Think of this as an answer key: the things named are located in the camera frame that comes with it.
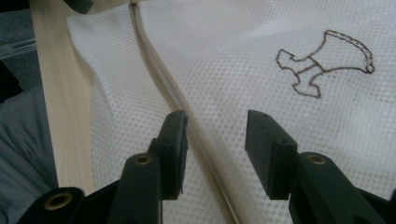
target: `gray fabric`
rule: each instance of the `gray fabric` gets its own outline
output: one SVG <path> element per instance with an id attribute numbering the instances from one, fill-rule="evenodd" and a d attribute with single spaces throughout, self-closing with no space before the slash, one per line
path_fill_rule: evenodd
<path id="1" fill-rule="evenodd" d="M 0 105 L 0 167 L 0 223 L 18 222 L 58 187 L 41 86 Z"/>

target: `textured white fabric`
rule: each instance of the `textured white fabric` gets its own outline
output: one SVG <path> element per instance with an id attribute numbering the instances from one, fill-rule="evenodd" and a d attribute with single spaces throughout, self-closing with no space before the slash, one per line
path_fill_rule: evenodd
<path id="1" fill-rule="evenodd" d="M 244 222 L 290 222 L 288 203 L 267 199 L 244 150 L 249 109 L 272 115 L 299 151 L 332 158 L 357 187 L 390 196 L 396 187 L 394 2 L 158 0 L 141 2 L 139 9 L 148 39 L 196 117 Z M 116 29 L 131 23 L 122 10 L 69 21 L 77 50 L 97 75 L 97 185 L 118 173 L 124 148 L 146 147 L 169 111 L 134 53 L 132 30 Z M 96 51 L 102 45 L 108 49 Z M 134 106 L 126 106 L 132 98 Z M 142 128 L 137 132 L 132 125 Z M 147 139 L 131 141 L 141 131 Z"/>
<path id="2" fill-rule="evenodd" d="M 67 22 L 88 62 L 92 86 L 92 166 L 100 189 L 120 178 L 130 156 L 145 152 L 171 112 L 140 58 L 128 6 Z M 164 223 L 227 223 L 215 191 L 191 150 L 184 193 L 163 202 Z"/>

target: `brown stitching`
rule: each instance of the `brown stitching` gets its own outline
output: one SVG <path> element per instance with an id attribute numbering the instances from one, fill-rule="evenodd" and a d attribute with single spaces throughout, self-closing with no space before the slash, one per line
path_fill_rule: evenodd
<path id="1" fill-rule="evenodd" d="M 327 35 L 330 35 L 332 37 L 338 38 L 338 39 L 340 39 L 342 41 L 346 41 L 347 43 L 352 44 L 355 48 L 359 49 L 361 51 L 361 53 L 363 53 L 364 58 L 365 58 L 365 64 L 366 65 L 365 65 L 364 69 L 362 69 L 360 67 L 353 67 L 353 66 L 351 66 L 351 67 L 340 66 L 340 67 L 335 67 L 335 68 L 328 69 L 328 70 L 323 68 L 323 66 L 320 64 L 320 62 L 315 60 L 313 56 L 316 53 L 318 53 L 319 51 L 322 50 L 322 48 L 326 44 Z M 307 63 L 312 63 L 312 65 L 307 66 L 306 68 L 304 68 L 301 71 L 294 71 L 293 68 L 288 67 L 285 64 L 282 64 L 282 62 L 280 61 L 280 57 L 282 55 L 282 52 L 284 54 L 288 55 L 289 58 L 286 58 L 286 60 L 288 60 L 291 63 L 307 62 Z M 301 94 L 303 96 L 314 97 L 314 98 L 317 98 L 317 99 L 321 98 L 321 90 L 320 90 L 320 87 L 317 84 L 314 83 L 316 78 L 318 78 L 318 77 L 320 77 L 320 76 L 322 76 L 322 75 L 324 75 L 326 73 L 330 73 L 332 71 L 341 70 L 341 69 L 361 71 L 364 74 L 369 74 L 369 75 L 371 75 L 374 72 L 374 70 L 375 70 L 375 67 L 373 65 L 373 54 L 372 54 L 372 52 L 370 50 L 367 49 L 367 47 L 364 44 L 362 44 L 359 40 L 350 37 L 349 35 L 344 35 L 344 34 L 341 34 L 341 33 L 338 33 L 336 31 L 332 31 L 332 30 L 327 30 L 323 34 L 323 41 L 321 42 L 319 47 L 314 52 L 310 53 L 308 56 L 306 56 L 305 58 L 302 58 L 300 60 L 295 60 L 294 58 L 295 58 L 294 54 L 292 54 L 290 52 L 287 52 L 284 49 L 280 49 L 278 54 L 277 54 L 277 56 L 276 56 L 276 63 L 279 66 L 280 69 L 282 69 L 282 70 L 290 70 L 294 74 L 294 76 L 297 77 L 297 82 L 291 85 L 293 87 L 293 89 L 297 93 L 299 93 L 299 94 Z M 320 72 L 318 72 L 317 74 L 313 75 L 310 78 L 310 80 L 309 80 L 309 82 L 307 84 L 308 84 L 308 87 L 315 88 L 317 93 L 316 94 L 311 94 L 311 93 L 307 93 L 307 92 L 298 90 L 297 87 L 299 87 L 300 84 L 302 84 L 301 75 L 304 75 L 305 72 L 307 72 L 307 71 L 309 71 L 311 69 L 315 69 L 315 68 L 318 68 L 320 70 Z"/>

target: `table surface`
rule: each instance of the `table surface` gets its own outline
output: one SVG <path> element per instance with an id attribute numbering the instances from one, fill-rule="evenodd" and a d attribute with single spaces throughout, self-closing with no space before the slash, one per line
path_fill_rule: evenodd
<path id="1" fill-rule="evenodd" d="M 128 3 L 97 0 L 89 14 Z M 49 130 L 60 187 L 94 192 L 90 100 L 93 72 L 75 51 L 66 19 L 78 15 L 62 0 L 30 0 Z"/>

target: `embroidery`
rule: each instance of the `embroidery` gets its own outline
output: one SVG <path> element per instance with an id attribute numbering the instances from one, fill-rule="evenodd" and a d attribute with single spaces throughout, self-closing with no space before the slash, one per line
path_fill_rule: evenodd
<path id="1" fill-rule="evenodd" d="M 336 59 L 339 55 L 348 59 Z M 291 85 L 297 93 L 317 99 L 321 97 L 320 86 L 315 83 L 318 77 L 341 69 L 358 70 L 364 74 L 372 74 L 375 70 L 373 54 L 366 46 L 349 35 L 332 30 L 324 33 L 321 45 L 308 56 L 296 59 L 294 54 L 281 49 L 276 63 L 297 77 L 297 82 Z"/>

